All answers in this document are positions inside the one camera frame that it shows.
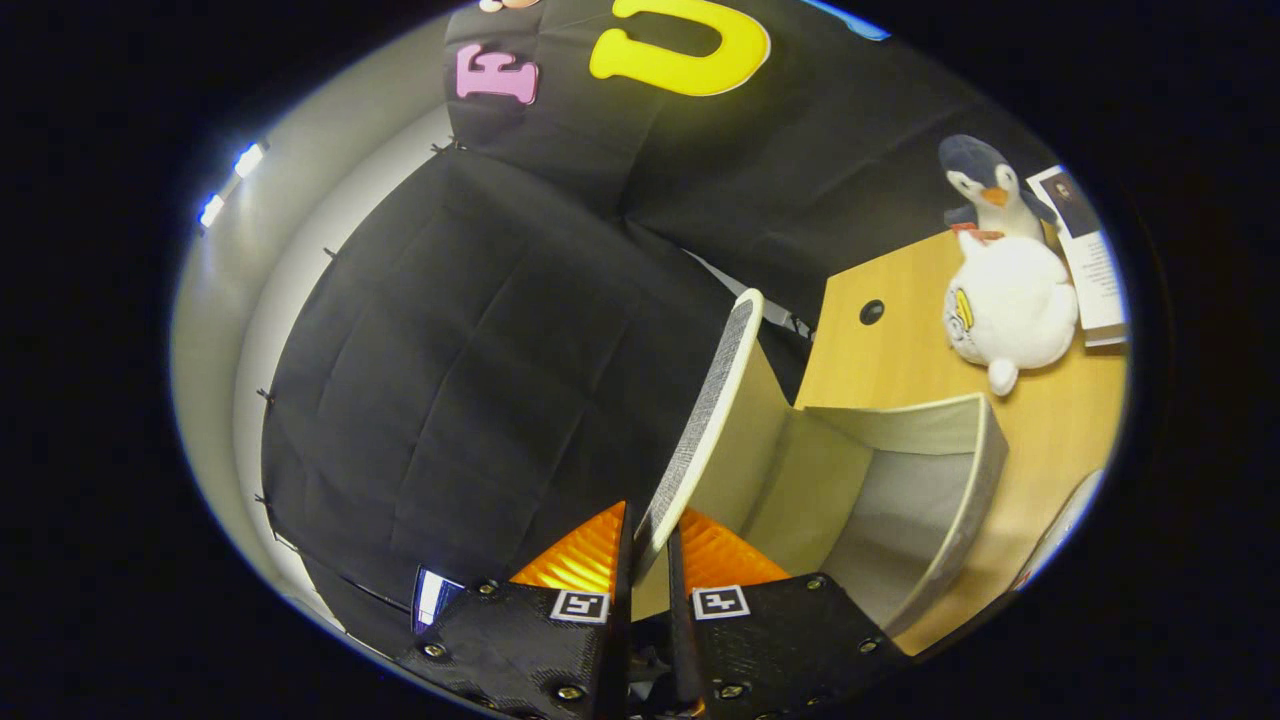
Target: penguin beak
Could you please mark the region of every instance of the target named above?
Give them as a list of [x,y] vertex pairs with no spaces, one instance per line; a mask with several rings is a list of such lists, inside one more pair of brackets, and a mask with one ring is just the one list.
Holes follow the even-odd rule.
[[1009,192],[1002,187],[988,187],[982,191],[982,199],[997,208],[1004,208],[1009,202]]

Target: white plush toy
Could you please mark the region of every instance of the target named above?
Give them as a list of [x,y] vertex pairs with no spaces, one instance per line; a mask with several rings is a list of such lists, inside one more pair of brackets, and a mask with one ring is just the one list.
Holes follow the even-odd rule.
[[1043,368],[1075,336],[1078,307],[1066,266],[1038,238],[957,229],[964,265],[947,288],[942,323],[951,347],[987,365],[991,391],[1009,395],[1019,369]]

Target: wooden desk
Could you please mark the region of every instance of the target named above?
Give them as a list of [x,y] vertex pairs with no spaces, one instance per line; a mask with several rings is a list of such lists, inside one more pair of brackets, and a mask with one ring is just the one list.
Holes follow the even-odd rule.
[[[960,359],[942,328],[943,292],[961,261],[946,231],[832,275],[796,401],[901,407],[975,391],[992,401],[1009,459],[960,577],[893,638],[911,655],[1009,589],[1071,491],[1106,465],[1124,406],[1128,346],[1085,352],[1079,328],[1061,360],[1020,372],[1007,397],[992,395],[987,369]],[[861,307],[877,299],[883,316],[861,324]]]

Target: stuffed penguin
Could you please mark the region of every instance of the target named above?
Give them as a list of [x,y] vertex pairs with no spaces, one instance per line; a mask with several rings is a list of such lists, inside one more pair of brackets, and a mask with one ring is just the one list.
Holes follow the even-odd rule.
[[1057,213],[1018,184],[1018,173],[995,147],[968,135],[952,135],[938,145],[938,161],[947,182],[973,205],[948,210],[948,225],[977,223],[980,229],[1044,242],[1044,228],[1057,224]]
[[1071,346],[1075,288],[1039,240],[1006,236],[983,243],[966,229],[956,238],[964,264],[947,287],[942,324],[951,347],[987,365],[991,392],[1004,397],[1019,369],[1043,368]]

